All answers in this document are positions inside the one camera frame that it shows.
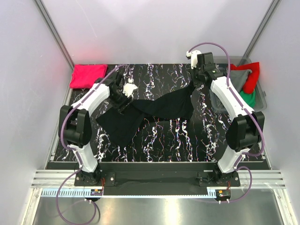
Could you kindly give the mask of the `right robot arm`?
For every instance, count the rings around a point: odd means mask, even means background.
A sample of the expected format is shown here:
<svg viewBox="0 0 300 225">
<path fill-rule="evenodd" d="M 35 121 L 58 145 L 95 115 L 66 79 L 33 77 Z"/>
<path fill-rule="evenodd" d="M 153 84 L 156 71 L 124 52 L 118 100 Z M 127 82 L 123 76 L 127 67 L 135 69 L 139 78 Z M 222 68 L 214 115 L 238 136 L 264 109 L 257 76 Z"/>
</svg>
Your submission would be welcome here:
<svg viewBox="0 0 300 225">
<path fill-rule="evenodd" d="M 226 150 L 212 171 L 198 173 L 199 186 L 237 186 L 238 164 L 252 146 L 263 140 L 265 116 L 262 112 L 255 112 L 241 98 L 228 76 L 229 68 L 218 69 L 212 53 L 188 51 L 186 57 L 191 60 L 190 73 L 194 85 L 205 84 L 209 87 L 231 119 L 225 136 Z"/>
</svg>

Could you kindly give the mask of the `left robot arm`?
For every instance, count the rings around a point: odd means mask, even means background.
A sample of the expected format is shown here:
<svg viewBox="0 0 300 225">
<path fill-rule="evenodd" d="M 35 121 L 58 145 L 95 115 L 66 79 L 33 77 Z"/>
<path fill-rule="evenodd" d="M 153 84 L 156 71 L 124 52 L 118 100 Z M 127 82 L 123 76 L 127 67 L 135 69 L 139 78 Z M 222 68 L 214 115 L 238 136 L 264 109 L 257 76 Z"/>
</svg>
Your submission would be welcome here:
<svg viewBox="0 0 300 225">
<path fill-rule="evenodd" d="M 122 84 L 122 80 L 119 73 L 113 78 L 98 78 L 81 99 L 72 105 L 63 105 L 60 109 L 60 142 L 65 149 L 74 153 L 79 163 L 76 178 L 92 186 L 101 182 L 101 171 L 90 144 L 90 116 L 105 100 L 110 101 L 118 113 L 125 110 L 138 87 L 132 81 Z"/>
</svg>

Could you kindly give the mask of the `black t-shirt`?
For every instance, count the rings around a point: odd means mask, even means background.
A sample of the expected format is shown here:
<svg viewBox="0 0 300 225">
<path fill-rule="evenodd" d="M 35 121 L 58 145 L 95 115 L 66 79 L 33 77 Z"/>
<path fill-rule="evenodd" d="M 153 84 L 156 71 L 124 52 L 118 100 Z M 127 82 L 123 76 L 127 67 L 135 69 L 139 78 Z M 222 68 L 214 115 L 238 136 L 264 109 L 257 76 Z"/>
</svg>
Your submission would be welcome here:
<svg viewBox="0 0 300 225">
<path fill-rule="evenodd" d="M 194 83 L 190 82 L 188 86 L 164 94 L 156 100 L 136 99 L 122 113 L 112 107 L 97 117 L 96 122 L 109 135 L 112 143 L 126 147 L 144 118 L 191 119 L 194 111 L 191 95 L 194 90 Z"/>
</svg>

